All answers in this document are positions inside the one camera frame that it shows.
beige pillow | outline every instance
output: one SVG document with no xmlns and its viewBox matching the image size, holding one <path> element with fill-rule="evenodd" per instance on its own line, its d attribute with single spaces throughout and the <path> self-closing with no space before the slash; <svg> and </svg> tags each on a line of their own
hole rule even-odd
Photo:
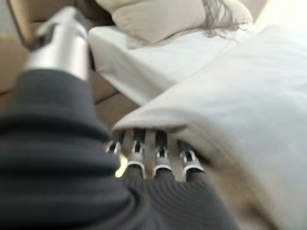
<svg viewBox="0 0 307 230">
<path fill-rule="evenodd" d="M 253 23 L 253 17 L 240 0 L 202 0 L 206 11 L 205 29 L 232 29 Z"/>
<path fill-rule="evenodd" d="M 156 44 L 178 32 L 202 28 L 201 0 L 96 0 L 129 35 L 128 46 Z"/>
</svg>

